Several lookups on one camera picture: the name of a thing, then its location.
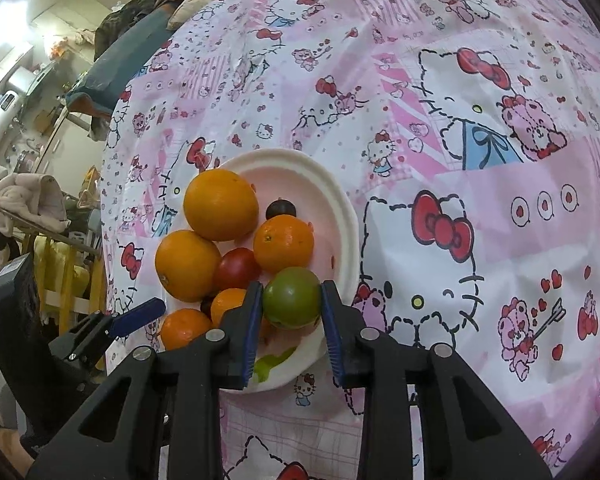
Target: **hello kitty print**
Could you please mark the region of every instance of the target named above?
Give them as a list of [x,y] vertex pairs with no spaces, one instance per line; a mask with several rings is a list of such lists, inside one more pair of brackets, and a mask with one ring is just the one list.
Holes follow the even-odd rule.
[[[553,473],[587,437],[600,414],[600,34],[578,0],[212,0],[128,83],[106,145],[109,311],[164,297],[154,254],[192,178],[299,150],[358,214],[350,294],[368,326],[455,348]],[[160,349],[159,332],[116,341],[109,367]],[[364,404],[326,360],[266,397],[223,395],[226,476],[355,478]]]

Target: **clothing pile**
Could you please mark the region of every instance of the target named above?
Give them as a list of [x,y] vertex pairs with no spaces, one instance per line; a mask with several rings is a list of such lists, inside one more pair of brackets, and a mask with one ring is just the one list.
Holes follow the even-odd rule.
[[[37,173],[11,173],[0,180],[0,210],[61,233],[69,227],[62,191],[56,180]],[[13,219],[0,211],[0,266],[20,256]]]

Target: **cherry tomato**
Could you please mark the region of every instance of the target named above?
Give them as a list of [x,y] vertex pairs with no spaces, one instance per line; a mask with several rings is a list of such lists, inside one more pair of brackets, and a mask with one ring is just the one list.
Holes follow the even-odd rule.
[[222,257],[214,275],[217,290],[228,288],[247,288],[249,282],[257,280],[262,269],[258,265],[253,251],[237,247]]
[[211,328],[210,319],[202,312],[193,308],[181,308],[164,319],[160,338],[165,349],[175,350],[188,345]]

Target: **green fruit piece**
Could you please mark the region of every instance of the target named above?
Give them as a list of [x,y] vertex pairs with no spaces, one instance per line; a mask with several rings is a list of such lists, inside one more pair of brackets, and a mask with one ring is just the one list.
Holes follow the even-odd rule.
[[269,204],[269,207],[267,207],[265,218],[269,220],[278,215],[296,216],[296,206],[289,202],[289,200],[283,198],[274,200]]
[[320,280],[309,269],[281,270],[264,289],[262,309],[271,324],[294,330],[320,316]]
[[263,383],[269,379],[269,373],[272,368],[282,364],[291,357],[291,354],[296,351],[296,347],[289,348],[280,355],[265,355],[256,361],[253,365],[253,373],[258,377],[258,382]]

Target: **red tomato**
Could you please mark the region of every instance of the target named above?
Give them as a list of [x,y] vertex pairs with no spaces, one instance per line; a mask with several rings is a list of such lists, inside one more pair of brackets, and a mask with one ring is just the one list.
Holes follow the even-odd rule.
[[220,260],[214,275],[214,285],[217,290],[247,288],[249,282],[257,280],[261,272],[253,251],[237,247]]

